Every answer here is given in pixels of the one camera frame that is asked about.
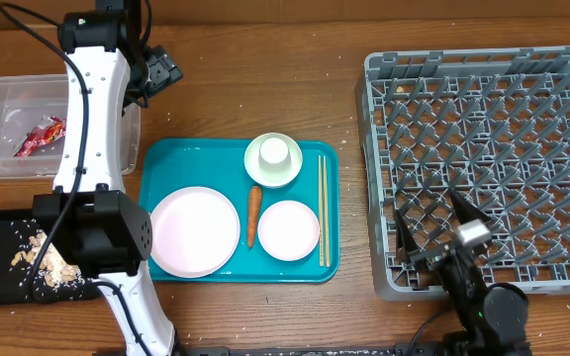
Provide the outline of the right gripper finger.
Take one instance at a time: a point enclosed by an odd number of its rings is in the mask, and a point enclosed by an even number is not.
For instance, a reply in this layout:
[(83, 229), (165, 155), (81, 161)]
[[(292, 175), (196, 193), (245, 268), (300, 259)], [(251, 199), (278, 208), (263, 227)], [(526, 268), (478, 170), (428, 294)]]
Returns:
[(419, 247), (409, 229), (404, 215), (396, 210), (394, 212), (396, 226), (396, 254), (401, 262), (410, 262), (411, 256), (419, 251)]
[(484, 224), (491, 222), (491, 219), (485, 213), (471, 204), (456, 190), (450, 189), (448, 195), (452, 202), (454, 213), (461, 224), (470, 223), (475, 220), (479, 220)]

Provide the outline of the red snack wrapper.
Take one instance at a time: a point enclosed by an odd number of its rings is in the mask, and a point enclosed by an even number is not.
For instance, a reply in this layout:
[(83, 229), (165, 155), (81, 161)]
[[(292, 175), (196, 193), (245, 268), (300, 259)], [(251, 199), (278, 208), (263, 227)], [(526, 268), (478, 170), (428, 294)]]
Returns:
[(43, 117), (20, 142), (14, 151), (16, 157), (32, 155), (37, 149), (52, 144), (65, 136), (66, 119)]

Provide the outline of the white cup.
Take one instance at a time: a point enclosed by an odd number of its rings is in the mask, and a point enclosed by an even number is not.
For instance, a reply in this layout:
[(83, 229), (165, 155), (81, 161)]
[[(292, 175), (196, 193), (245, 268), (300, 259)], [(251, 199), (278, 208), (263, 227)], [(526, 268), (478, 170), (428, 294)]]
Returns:
[(282, 138), (270, 137), (261, 144), (259, 157), (267, 165), (284, 164), (289, 159), (288, 145)]

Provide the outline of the large pink plate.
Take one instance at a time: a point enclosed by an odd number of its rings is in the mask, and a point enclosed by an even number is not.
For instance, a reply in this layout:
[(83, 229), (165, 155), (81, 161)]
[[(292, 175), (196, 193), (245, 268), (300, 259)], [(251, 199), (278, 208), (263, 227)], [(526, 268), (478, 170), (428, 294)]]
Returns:
[(210, 275), (233, 256), (240, 239), (236, 208), (222, 193), (187, 187), (154, 208), (152, 260), (166, 273), (194, 279)]

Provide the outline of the peanut and rice scraps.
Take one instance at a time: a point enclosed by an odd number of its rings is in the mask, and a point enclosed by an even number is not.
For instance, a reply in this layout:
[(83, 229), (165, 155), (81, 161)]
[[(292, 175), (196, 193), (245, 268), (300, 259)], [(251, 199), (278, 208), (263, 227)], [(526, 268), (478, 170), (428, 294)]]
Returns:
[[(14, 245), (10, 270), (20, 269), (25, 274), (23, 282), (27, 282), (48, 235), (35, 220), (12, 221), (10, 228), (13, 230), (13, 241), (17, 242)], [(52, 244), (48, 246), (43, 260), (39, 263), (36, 281), (55, 292), (78, 289), (85, 284), (80, 269), (67, 264)]]

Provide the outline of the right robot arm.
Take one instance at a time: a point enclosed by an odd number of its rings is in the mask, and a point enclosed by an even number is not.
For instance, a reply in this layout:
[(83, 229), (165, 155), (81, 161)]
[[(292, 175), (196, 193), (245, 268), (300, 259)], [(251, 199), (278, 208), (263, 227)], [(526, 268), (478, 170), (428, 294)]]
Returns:
[(420, 250), (405, 221), (396, 211), (397, 254), (419, 272), (431, 272), (448, 294), (451, 308), (462, 325), (436, 343), (421, 343), (428, 326), (444, 315), (431, 316), (416, 331), (405, 355), (529, 355), (525, 325), (528, 298), (517, 286), (488, 286), (476, 265), (476, 257), (488, 250), (492, 234), (490, 218), (455, 190), (449, 191), (459, 226), (454, 237), (435, 248)]

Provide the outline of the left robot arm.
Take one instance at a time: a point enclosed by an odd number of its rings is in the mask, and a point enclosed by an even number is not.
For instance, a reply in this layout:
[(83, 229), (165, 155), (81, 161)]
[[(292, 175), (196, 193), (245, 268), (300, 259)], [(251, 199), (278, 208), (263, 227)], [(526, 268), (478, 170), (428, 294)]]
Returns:
[(52, 191), (34, 198), (33, 214), (64, 261), (105, 297), (128, 355), (181, 355), (173, 323), (150, 277), (153, 227), (125, 192), (119, 143), (124, 109), (182, 74), (165, 50), (147, 45), (142, 1), (98, 1), (68, 13), (58, 54), (68, 79), (65, 142)]

